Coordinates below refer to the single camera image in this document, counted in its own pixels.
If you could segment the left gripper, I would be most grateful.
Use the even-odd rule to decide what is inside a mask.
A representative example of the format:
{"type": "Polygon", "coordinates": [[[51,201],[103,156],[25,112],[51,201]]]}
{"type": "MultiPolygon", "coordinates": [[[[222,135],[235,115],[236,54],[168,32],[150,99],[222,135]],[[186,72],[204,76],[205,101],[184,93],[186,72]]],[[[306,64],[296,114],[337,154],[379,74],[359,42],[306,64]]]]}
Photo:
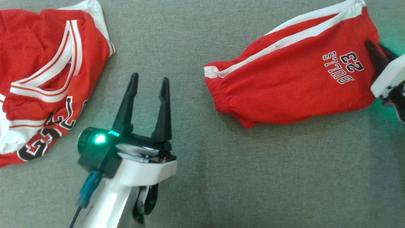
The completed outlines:
{"type": "Polygon", "coordinates": [[[133,102],[139,74],[133,73],[112,130],[88,127],[79,136],[78,163],[88,171],[124,186],[156,185],[176,174],[178,162],[171,154],[170,82],[163,78],[160,110],[152,138],[133,134],[133,102]]]}

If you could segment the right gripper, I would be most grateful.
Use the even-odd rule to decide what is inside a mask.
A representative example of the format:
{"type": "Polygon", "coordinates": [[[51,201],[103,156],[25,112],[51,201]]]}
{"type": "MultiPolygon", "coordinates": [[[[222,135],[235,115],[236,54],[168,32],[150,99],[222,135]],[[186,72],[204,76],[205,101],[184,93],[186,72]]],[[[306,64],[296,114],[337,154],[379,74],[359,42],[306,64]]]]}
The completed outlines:
{"type": "Polygon", "coordinates": [[[405,124],[405,54],[399,57],[383,43],[376,44],[372,40],[366,40],[365,47],[379,75],[371,86],[373,95],[391,104],[399,121],[405,124]]]}

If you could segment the red basketball shorts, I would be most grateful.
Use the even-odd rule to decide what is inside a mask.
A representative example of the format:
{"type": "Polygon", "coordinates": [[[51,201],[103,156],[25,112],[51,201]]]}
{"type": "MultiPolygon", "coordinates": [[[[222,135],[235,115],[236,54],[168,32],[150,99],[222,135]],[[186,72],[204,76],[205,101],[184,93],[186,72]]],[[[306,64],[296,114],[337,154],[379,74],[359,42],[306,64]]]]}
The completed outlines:
{"type": "Polygon", "coordinates": [[[346,0],[289,19],[231,61],[204,65],[204,79],[216,110],[245,128],[357,111],[376,99],[366,42],[379,39],[365,0],[346,0]]]}

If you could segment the red basketball jersey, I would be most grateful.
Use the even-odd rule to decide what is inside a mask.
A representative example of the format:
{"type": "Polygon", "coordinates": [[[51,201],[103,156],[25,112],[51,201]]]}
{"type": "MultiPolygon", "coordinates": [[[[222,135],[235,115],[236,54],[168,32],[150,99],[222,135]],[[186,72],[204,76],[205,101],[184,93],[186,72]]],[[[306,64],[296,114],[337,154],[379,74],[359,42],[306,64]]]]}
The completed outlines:
{"type": "Polygon", "coordinates": [[[0,10],[0,168],[42,157],[72,130],[114,53],[97,0],[0,10]]]}

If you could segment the large grey sofa seat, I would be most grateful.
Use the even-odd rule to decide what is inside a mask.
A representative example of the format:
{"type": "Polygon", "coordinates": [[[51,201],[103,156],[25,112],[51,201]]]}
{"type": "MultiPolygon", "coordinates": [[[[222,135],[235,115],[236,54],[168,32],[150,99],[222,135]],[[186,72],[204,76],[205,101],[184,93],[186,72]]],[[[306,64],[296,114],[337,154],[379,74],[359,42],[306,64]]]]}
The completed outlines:
{"type": "Polygon", "coordinates": [[[87,172],[77,137],[110,128],[133,72],[133,125],[154,130],[170,79],[175,176],[147,228],[405,228],[405,127],[369,108],[245,129],[220,114],[203,66],[283,22],[344,0],[99,0],[117,52],[74,128],[43,156],[0,169],[0,228],[68,228],[87,172]]]}

